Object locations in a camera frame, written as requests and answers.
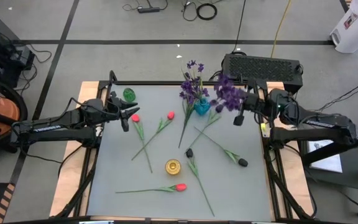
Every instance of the green ball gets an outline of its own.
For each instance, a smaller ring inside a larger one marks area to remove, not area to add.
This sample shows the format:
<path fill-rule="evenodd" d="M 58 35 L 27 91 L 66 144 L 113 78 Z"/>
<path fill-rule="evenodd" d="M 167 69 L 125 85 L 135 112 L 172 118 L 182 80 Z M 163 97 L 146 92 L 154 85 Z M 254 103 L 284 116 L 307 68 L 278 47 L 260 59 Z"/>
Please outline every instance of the green ball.
<path fill-rule="evenodd" d="M 123 95 L 127 102 L 132 102 L 136 99 L 135 92 L 131 88 L 125 88 Z"/>

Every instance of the wooden board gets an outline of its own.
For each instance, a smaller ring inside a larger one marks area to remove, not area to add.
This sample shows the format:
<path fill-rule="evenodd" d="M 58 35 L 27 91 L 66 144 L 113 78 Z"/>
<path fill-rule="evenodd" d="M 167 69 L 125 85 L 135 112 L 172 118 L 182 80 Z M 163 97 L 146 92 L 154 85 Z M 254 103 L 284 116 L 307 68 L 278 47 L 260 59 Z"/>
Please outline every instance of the wooden board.
<path fill-rule="evenodd" d="M 273 88 L 284 89 L 281 82 L 268 82 L 268 90 Z M 86 101 L 96 97 L 98 91 L 99 82 L 83 82 L 81 85 L 80 94 L 78 100 L 80 102 Z M 285 126 L 278 119 L 275 120 L 276 126 Z M 65 157 L 75 150 L 80 144 L 78 142 L 69 141 L 67 143 Z M 296 142 L 290 142 L 289 145 L 298 149 Z M 305 173 L 303 171 L 302 161 L 300 157 L 291 152 L 288 149 L 281 150 L 281 157 L 283 161 L 283 169 L 285 173 L 285 179 L 287 182 L 288 190 L 291 192 L 296 201 L 309 215 L 313 213 L 313 207 L 311 205 L 310 195 L 308 191 L 308 185 L 306 182 Z M 50 210 L 50 216 L 56 215 L 64 208 L 64 206 L 70 201 L 74 193 L 76 192 L 82 170 L 83 161 L 85 158 L 85 150 L 80 150 L 72 158 L 67 160 L 67 163 L 63 166 L 59 176 L 55 196 L 53 198 L 52 207 Z M 279 207 L 282 217 L 285 217 L 284 204 L 282 200 L 281 192 L 278 190 Z M 89 188 L 84 193 L 82 198 L 82 206 L 80 215 L 86 214 L 86 206 L 88 204 Z M 134 220 L 131 217 L 96 217 L 98 219 L 105 220 Z"/>

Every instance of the blue vase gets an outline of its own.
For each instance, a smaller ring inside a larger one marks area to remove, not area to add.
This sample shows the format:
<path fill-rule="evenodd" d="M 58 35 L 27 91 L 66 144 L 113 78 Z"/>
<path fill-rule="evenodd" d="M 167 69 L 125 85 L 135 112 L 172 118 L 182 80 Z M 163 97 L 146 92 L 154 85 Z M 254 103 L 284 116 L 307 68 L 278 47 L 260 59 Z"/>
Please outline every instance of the blue vase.
<path fill-rule="evenodd" d="M 194 104 L 194 109 L 200 116 L 206 114 L 210 107 L 211 105 L 206 98 L 202 98 Z"/>

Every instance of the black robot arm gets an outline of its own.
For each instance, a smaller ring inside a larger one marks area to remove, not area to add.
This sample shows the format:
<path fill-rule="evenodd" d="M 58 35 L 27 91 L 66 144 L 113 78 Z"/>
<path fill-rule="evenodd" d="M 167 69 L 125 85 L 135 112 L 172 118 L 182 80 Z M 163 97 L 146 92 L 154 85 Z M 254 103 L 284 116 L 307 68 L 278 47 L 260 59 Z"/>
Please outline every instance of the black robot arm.
<path fill-rule="evenodd" d="M 247 91 L 240 115 L 234 120 L 235 125 L 242 124 L 243 111 L 247 110 L 261 114 L 269 121 L 279 117 L 283 124 L 294 126 L 310 124 L 322 127 L 299 130 L 273 127 L 270 130 L 270 142 L 275 146 L 281 148 L 284 144 L 293 140 L 317 141 L 330 139 L 334 142 L 348 145 L 354 144 L 358 140 L 357 128 L 348 117 L 340 114 L 324 114 L 305 110 L 285 90 L 273 89 L 265 96 L 266 100 L 262 100 L 259 98 L 258 93 L 250 92 L 251 89 L 257 89 L 255 86 L 252 86 Z"/>
<path fill-rule="evenodd" d="M 103 106 L 100 99 L 77 103 L 81 105 L 79 108 L 66 111 L 58 117 L 14 123 L 11 144 L 28 146 L 39 141 L 76 140 L 85 147 L 94 146 L 97 124 L 120 119 L 123 130 L 128 131 L 128 119 L 139 110 L 133 108 L 122 111 L 136 106 L 137 103 L 122 101 L 117 98 L 115 92 L 107 99 L 107 107 Z"/>

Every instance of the purple iris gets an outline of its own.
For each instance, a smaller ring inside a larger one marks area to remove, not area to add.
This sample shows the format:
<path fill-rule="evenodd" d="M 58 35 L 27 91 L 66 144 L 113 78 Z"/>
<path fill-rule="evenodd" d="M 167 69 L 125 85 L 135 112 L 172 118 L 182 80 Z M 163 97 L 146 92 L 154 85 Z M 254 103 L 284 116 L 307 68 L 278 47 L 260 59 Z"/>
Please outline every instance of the purple iris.
<path fill-rule="evenodd" d="M 187 63 L 188 68 L 195 65 L 197 65 L 195 60 L 191 60 Z M 201 72 L 203 69 L 204 65 L 202 63 L 199 64 L 198 71 Z M 204 96 L 209 96 L 208 90 L 206 88 L 201 88 L 203 81 L 200 76 L 192 78 L 189 72 L 185 72 L 184 77 L 186 80 L 180 86 L 182 92 L 179 93 L 179 96 L 186 99 L 189 104 L 193 104 L 196 100 L 200 100 Z"/>
<path fill-rule="evenodd" d="M 214 86 L 216 100 L 212 100 L 210 103 L 212 105 L 217 105 L 215 110 L 222 111 L 223 107 L 226 107 L 227 110 L 239 110 L 242 101 L 244 98 L 244 91 L 236 88 L 233 82 L 222 73 L 219 74 L 218 84 Z"/>
<path fill-rule="evenodd" d="M 196 60 L 190 60 L 188 63 L 187 63 L 187 68 L 188 69 L 191 69 L 192 66 L 196 65 Z"/>
<path fill-rule="evenodd" d="M 198 64 L 198 72 L 202 72 L 204 70 L 204 64 L 199 63 Z"/>

